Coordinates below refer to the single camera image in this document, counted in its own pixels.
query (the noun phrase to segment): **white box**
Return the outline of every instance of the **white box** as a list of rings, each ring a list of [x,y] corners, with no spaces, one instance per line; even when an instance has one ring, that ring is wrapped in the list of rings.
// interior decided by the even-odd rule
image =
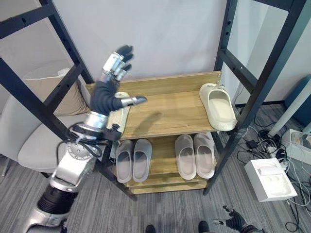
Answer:
[[[308,150],[304,150],[305,147],[303,146],[299,147],[292,143],[291,136],[293,132],[299,131],[289,129],[282,136],[282,144],[286,147],[287,156],[311,165],[311,152]]]
[[[244,168],[259,202],[286,200],[297,196],[276,158],[251,160]]]

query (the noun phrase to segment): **slipper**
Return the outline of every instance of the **slipper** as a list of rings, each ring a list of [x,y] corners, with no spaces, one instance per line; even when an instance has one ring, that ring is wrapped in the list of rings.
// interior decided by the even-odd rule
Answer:
[[[219,131],[230,131],[237,124],[228,93],[219,85],[206,83],[200,88],[200,99],[210,125]]]
[[[129,182],[132,178],[133,172],[133,142],[131,140],[124,140],[117,148],[117,179],[120,183]]]
[[[115,94],[115,97],[125,98],[125,97],[129,97],[129,94],[121,91],[121,92],[117,92]],[[129,111],[130,111],[130,108],[131,108],[131,106],[127,106],[125,108],[121,108],[121,109],[116,110],[114,112],[110,112],[109,118],[108,118],[108,123],[107,123],[107,128],[111,129],[112,124],[118,124],[119,125],[118,131],[120,133],[123,133],[124,129],[125,129],[126,120],[127,120],[127,116],[128,116]]]
[[[194,151],[198,175],[204,179],[210,179],[215,173],[216,166],[213,141],[204,133],[196,134]]]
[[[139,139],[134,148],[133,180],[143,182],[148,178],[152,145],[146,139]]]
[[[180,176],[191,180],[196,175],[193,140],[187,135],[180,135],[175,141],[175,154]]]

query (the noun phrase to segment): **wooden shelf board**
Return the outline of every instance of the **wooden shelf board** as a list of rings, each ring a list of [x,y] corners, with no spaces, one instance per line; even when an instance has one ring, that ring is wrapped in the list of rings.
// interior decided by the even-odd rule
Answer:
[[[149,175],[148,179],[144,182],[137,183],[134,180],[131,180],[125,183],[126,187],[131,187],[132,189],[142,188],[146,186],[156,186],[156,185],[164,185],[164,184],[176,184],[176,183],[191,183],[191,182],[199,182],[205,181],[205,179],[196,176],[192,180],[184,180],[181,178],[179,173],[169,173],[169,174],[161,174],[161,175]]]
[[[178,173],[175,155],[176,138],[177,136],[149,138],[152,144],[149,175]]]
[[[131,107],[122,140],[215,131],[199,91],[147,95],[147,98],[146,103]]]
[[[153,187],[142,187],[131,189],[133,194],[144,194],[144,193],[161,193],[171,191],[184,191],[193,189],[202,189],[207,187],[207,181],[182,183],[182,184],[165,184],[157,185]]]
[[[122,82],[120,91],[145,95],[148,101],[131,107],[121,140],[215,131],[199,89],[205,83],[217,83],[220,75],[217,71]],[[94,85],[86,87],[92,93]]]

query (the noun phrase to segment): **blue object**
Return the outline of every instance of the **blue object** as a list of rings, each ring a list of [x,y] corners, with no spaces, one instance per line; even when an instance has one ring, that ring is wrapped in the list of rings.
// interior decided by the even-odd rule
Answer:
[[[311,74],[307,75],[303,78],[297,87],[289,94],[289,96],[285,99],[284,104],[285,107],[288,108],[292,102],[296,99],[302,89],[306,86],[308,81],[311,79]],[[306,101],[298,108],[295,112],[294,117],[304,126],[308,125],[311,122],[311,95],[306,99]]]

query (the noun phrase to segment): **black metal frame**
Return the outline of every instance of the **black metal frame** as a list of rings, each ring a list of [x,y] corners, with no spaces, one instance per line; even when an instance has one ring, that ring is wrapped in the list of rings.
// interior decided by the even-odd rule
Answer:
[[[2,58],[0,58],[0,83],[54,134],[62,140],[66,140],[65,132],[67,128],[53,112],[67,94],[70,87],[78,79],[79,75],[83,77],[86,83],[93,83],[93,79],[69,36],[52,0],[40,0],[40,3],[42,6],[39,8],[0,22],[0,39],[48,17],[74,65],[44,102],[41,102],[35,96]],[[137,197],[124,184],[117,182],[116,176],[108,169],[106,164],[98,162],[96,168],[129,198],[137,200]]]
[[[218,134],[212,132],[216,148],[220,154],[220,159],[215,168],[215,175],[209,180],[208,187],[203,191],[204,195],[208,193],[212,185],[215,183],[246,128],[254,119],[256,112],[259,110],[264,99],[271,90],[310,19],[310,9],[308,8],[310,6],[310,0],[255,1],[286,10],[289,13],[268,61],[257,80],[254,75],[252,75],[252,73],[227,49],[237,7],[237,0],[227,0],[214,70],[221,70],[223,63],[225,62],[251,96],[225,147],[223,147]],[[42,7],[40,8],[0,22],[0,39],[48,17],[65,49],[73,60],[74,66],[62,79],[59,85],[52,91],[44,103],[42,103],[31,92],[31,90],[20,80],[2,58],[0,58],[0,83],[43,124],[53,131],[53,133],[64,140],[66,139],[65,130],[67,128],[55,117],[53,112],[80,74],[86,83],[92,83],[93,79],[74,46],[74,43],[52,1],[40,0],[40,3],[42,4]],[[133,200],[137,199],[127,187],[117,182],[115,175],[108,169],[106,163],[98,162],[96,168],[116,187],[122,190],[122,192]]]
[[[225,148],[223,148],[218,134],[216,132],[212,133],[216,148],[220,154],[220,159],[215,167],[214,176],[209,180],[208,187],[203,191],[204,195],[207,195],[215,183],[221,170],[224,168],[225,163],[244,134],[245,129],[254,119],[255,114],[277,80],[281,70],[285,66],[310,19],[310,0],[256,1],[286,10],[288,11],[288,16],[276,40],[268,61],[264,66],[259,79],[257,80],[254,75],[252,75],[252,73],[227,49],[232,22],[237,7],[237,0],[227,0],[225,18],[214,70],[221,70],[223,63],[225,62],[251,94],[251,96],[248,99],[248,102],[242,111],[241,117],[238,119],[238,123],[232,131]]]

